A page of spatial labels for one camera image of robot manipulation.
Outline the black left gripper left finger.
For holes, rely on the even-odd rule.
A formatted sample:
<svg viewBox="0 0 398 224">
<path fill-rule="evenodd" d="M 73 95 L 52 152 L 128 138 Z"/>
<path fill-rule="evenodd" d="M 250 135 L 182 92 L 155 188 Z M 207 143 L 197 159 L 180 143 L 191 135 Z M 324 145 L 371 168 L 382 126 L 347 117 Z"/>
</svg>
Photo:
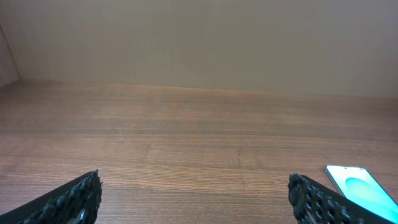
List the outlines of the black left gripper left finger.
<svg viewBox="0 0 398 224">
<path fill-rule="evenodd" d="M 102 196 L 98 171 L 76 179 L 1 215 L 1 223 L 94 223 Z"/>
</svg>

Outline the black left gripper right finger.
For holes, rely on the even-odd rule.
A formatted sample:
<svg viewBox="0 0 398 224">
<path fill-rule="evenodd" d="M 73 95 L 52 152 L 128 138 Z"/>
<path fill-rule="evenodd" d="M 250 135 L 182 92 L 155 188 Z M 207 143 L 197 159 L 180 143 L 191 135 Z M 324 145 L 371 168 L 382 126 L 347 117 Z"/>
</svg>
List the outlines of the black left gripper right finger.
<svg viewBox="0 0 398 224">
<path fill-rule="evenodd" d="M 290 175 L 288 188 L 298 223 L 392 223 L 305 175 Z"/>
</svg>

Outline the cyan screen Galaxy smartphone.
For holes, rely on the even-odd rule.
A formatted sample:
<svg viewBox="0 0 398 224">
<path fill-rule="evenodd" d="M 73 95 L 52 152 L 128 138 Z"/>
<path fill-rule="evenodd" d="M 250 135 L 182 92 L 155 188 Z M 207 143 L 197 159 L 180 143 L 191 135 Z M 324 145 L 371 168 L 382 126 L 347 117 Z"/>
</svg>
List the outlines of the cyan screen Galaxy smartphone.
<svg viewBox="0 0 398 224">
<path fill-rule="evenodd" d="M 379 182 L 363 167 L 331 165 L 325 173 L 334 188 L 348 200 L 397 223 L 397 203 Z"/>
</svg>

